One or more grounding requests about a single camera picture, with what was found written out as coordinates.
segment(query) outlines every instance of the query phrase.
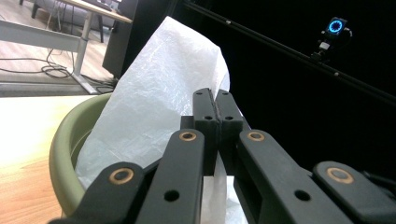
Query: black backdrop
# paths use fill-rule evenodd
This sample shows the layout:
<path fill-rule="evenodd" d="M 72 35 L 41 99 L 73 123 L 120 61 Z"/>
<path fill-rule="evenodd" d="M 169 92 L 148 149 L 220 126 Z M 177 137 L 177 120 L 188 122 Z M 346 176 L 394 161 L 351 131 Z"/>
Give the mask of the black backdrop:
<path fill-rule="evenodd" d="M 305 55 L 317 50 L 323 37 L 320 32 L 332 17 L 348 20 L 346 26 L 353 37 L 344 48 L 330 54 L 327 65 L 396 96 L 395 1 L 195 3 Z M 305 169 L 312 170 L 320 161 L 339 161 L 359 171 L 396 179 L 394 101 L 384 102 L 308 67 L 225 23 L 184 7 L 183 1 L 139 2 L 124 69 L 166 15 L 221 48 L 230 71 L 230 92 L 251 128 L 270 133 Z M 340 39 L 340 45 L 346 40 Z"/>

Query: chair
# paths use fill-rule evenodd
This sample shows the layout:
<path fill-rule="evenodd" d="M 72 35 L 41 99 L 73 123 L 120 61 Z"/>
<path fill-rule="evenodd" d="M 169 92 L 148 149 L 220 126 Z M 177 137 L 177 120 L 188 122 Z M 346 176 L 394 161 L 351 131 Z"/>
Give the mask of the chair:
<path fill-rule="evenodd" d="M 61 22 L 66 22 L 72 25 L 84 26 L 85 18 L 87 15 L 87 11 L 85 9 L 79 7 L 73 7 L 67 4 L 60 4 L 59 13 L 55 11 L 56 9 L 56 0 L 35 0 L 32 10 L 32 18 L 35 18 L 35 15 L 39 8 L 46 10 L 53 17 L 58 18 Z M 108 4 L 111 4 L 112 0 L 106 0 Z M 96 18 L 93 18 L 91 29 L 100 32 L 101 42 L 104 42 L 103 38 L 103 27 L 111 28 L 113 27 L 114 20 L 109 17 L 102 17 L 101 15 L 96 15 Z"/>

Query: wooden floor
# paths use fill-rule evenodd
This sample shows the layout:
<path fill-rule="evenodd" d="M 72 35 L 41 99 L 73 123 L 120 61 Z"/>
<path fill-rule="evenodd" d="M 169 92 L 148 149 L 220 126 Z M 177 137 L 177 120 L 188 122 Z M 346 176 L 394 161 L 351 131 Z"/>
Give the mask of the wooden floor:
<path fill-rule="evenodd" d="M 31 18 L 33 4 L 27 0 L 2 0 L 0 20 L 46 28 L 49 15 L 42 10 Z M 92 32 L 82 74 L 98 80 L 113 78 L 102 67 L 106 43 Z M 49 50 L 0 41 L 0 59 L 36 58 L 46 60 Z M 53 52 L 50 59 L 71 66 L 70 52 Z M 0 60 L 0 92 L 4 82 L 68 83 L 71 77 L 53 78 L 39 71 L 45 63 L 27 60 Z M 50 141 L 60 121 L 70 109 L 91 96 L 0 97 L 0 223 L 48 223 L 62 213 L 50 183 L 48 157 Z"/>
<path fill-rule="evenodd" d="M 22 6 L 19 5 L 19 0 L 2 0 L 2 6 L 0 7 L 0 20 L 30 25 L 42 29 L 49 29 L 56 24 L 56 20 L 50 20 L 49 27 L 47 26 L 50 15 L 43 9 L 39 9 L 35 19 L 32 19 L 32 7 L 33 3 L 28 0 L 25 0 Z M 65 24 L 62 28 L 62 32 L 71 34 L 70 26 Z M 113 79 L 113 75 L 102 67 L 102 62 L 106 53 L 106 43 L 109 39 L 108 29 L 105 29 L 104 33 L 105 41 L 104 43 L 101 43 L 99 32 L 90 32 L 90 40 L 88 42 L 84 62 L 81 68 L 81 74 L 100 81 L 111 81 Z M 72 34 L 80 35 L 81 28 L 74 26 Z M 55 62 L 67 68 L 72 68 L 73 59 L 75 60 L 77 57 L 76 53 L 74 53 L 72 57 L 71 52 L 60 51 L 57 49 L 55 49 L 50 56 L 49 52 L 50 50 L 46 48 L 0 41 L 0 69 L 13 71 L 6 72 L 0 70 L 0 83 L 23 82 L 78 85 L 71 77 L 54 78 L 43 73 L 33 74 L 33 72 L 41 71 L 41 68 L 44 65 L 47 65 L 47 63 L 40 62 L 38 60 L 45 61 L 48 58 L 51 62 Z M 38 60 L 5 60 L 20 58 L 33 58 Z M 52 74 L 59 77 L 64 76 L 64 74 L 56 72 Z"/>

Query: green plastic basin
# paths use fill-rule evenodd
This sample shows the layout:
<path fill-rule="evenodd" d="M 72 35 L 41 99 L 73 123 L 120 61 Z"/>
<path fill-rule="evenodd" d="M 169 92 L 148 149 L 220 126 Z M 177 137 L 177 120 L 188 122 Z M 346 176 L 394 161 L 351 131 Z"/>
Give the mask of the green plastic basin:
<path fill-rule="evenodd" d="M 49 152 L 50 179 L 64 215 L 72 215 L 85 189 L 75 172 L 78 153 L 111 93 L 94 96 L 73 108 L 54 135 Z"/>

